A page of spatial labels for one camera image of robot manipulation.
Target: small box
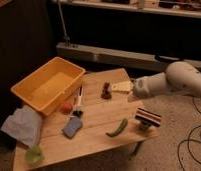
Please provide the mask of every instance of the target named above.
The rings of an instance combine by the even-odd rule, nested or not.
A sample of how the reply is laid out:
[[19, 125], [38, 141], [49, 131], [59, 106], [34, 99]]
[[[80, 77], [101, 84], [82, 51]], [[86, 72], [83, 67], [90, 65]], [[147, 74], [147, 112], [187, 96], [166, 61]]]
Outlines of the small box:
[[45, 116], [81, 86], [85, 69], [55, 57], [11, 88], [11, 92]]

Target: cable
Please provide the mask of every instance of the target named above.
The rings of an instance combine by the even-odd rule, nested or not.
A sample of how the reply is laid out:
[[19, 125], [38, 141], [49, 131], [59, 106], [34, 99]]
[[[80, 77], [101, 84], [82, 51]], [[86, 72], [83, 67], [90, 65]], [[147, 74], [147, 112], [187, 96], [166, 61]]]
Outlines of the cable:
[[196, 161], [197, 163], [199, 163], [199, 164], [201, 165], [201, 161], [199, 161], [199, 160], [194, 156], [194, 154], [191, 152], [191, 148], [190, 148], [190, 142], [196, 142], [196, 143], [201, 144], [201, 141], [196, 140], [196, 139], [191, 139], [191, 135], [193, 134], [193, 132], [194, 132], [196, 129], [200, 128], [200, 127], [201, 127], [201, 125], [199, 125], [199, 126], [193, 128], [193, 129], [190, 131], [190, 133], [189, 133], [189, 135], [188, 135], [188, 138], [185, 139], [185, 140], [182, 140], [182, 141], [178, 144], [178, 148], [177, 148], [178, 161], [179, 161], [179, 163], [180, 163], [181, 168], [182, 168], [184, 171], [185, 171], [185, 168], [184, 168], [184, 166], [183, 166], [183, 164], [182, 164], [182, 162], [181, 162], [181, 160], [180, 160], [180, 147], [181, 147], [181, 145], [182, 145], [183, 143], [185, 143], [185, 142], [187, 142], [187, 149], [188, 149], [188, 151], [189, 151], [190, 156], [193, 158], [194, 161]]
[[194, 104], [195, 109], [198, 111], [198, 113], [201, 115], [201, 111], [200, 109], [197, 107], [196, 103], [195, 103], [195, 97], [192, 97], [192, 102]]
[[[192, 97], [192, 101], [193, 101], [193, 104], [194, 104], [195, 109], [196, 109], [196, 110], [198, 111], [198, 113], [201, 115], [201, 111], [200, 111], [200, 109], [197, 107], [197, 105], [196, 105], [196, 103], [195, 103], [195, 97]], [[190, 131], [190, 133], [189, 133], [189, 135], [188, 135], [188, 138], [185, 139], [185, 140], [182, 140], [182, 141], [178, 144], [178, 148], [177, 148], [178, 161], [179, 161], [179, 163], [180, 163], [181, 168], [182, 168], [184, 171], [185, 171], [185, 168], [184, 168], [184, 166], [183, 166], [183, 164], [182, 164], [182, 162], [181, 162], [181, 160], [180, 160], [180, 147], [181, 147], [181, 145], [182, 145], [183, 143], [187, 143], [187, 149], [188, 149], [188, 152], [189, 152], [190, 156], [193, 158], [194, 161], [196, 161], [197, 163], [199, 163], [199, 164], [201, 165], [201, 161], [199, 161], [199, 160], [194, 156], [194, 154], [191, 152], [191, 148], [190, 148], [190, 142], [195, 142], [195, 143], [201, 144], [201, 141], [196, 140], [196, 139], [191, 139], [191, 135], [193, 134], [193, 132], [194, 132], [196, 129], [200, 128], [200, 127], [201, 127], [201, 125], [199, 125], [199, 126], [193, 128], [193, 129]]]

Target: cloth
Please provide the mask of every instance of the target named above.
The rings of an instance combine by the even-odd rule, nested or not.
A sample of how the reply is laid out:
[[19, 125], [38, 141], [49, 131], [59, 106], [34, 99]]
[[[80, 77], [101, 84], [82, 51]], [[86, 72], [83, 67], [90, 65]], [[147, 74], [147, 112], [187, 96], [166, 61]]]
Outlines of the cloth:
[[4, 121], [1, 131], [7, 133], [28, 147], [39, 143], [42, 116], [27, 105], [15, 110], [13, 115]]

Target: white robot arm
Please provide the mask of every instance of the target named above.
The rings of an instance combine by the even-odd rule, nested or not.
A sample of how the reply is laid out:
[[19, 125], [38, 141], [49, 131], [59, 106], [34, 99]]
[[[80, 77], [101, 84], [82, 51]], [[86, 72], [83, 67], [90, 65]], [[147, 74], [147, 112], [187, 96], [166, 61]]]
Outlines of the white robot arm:
[[180, 93], [201, 98], [201, 72], [186, 62], [174, 62], [165, 72], [136, 79], [132, 90], [140, 98]]

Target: floor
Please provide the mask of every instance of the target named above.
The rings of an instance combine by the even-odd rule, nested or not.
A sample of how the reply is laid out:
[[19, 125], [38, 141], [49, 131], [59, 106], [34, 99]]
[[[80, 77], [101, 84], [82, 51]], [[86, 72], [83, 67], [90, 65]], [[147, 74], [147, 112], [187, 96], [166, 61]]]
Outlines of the floor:
[[[132, 157], [135, 144], [109, 150], [57, 165], [43, 171], [177, 171], [183, 170], [178, 161], [178, 146], [187, 140], [190, 131], [201, 125], [201, 114], [195, 108], [189, 96], [157, 96], [143, 100], [147, 110], [162, 116], [160, 135], [147, 140], [141, 146], [137, 156]], [[201, 111], [201, 100], [195, 98], [195, 104]], [[201, 141], [201, 127], [192, 133], [192, 139]], [[179, 148], [180, 161], [186, 171], [201, 171], [201, 143], [190, 142], [190, 151], [198, 162], [192, 159], [183, 142]], [[0, 144], [0, 170], [12, 170], [14, 152]]]

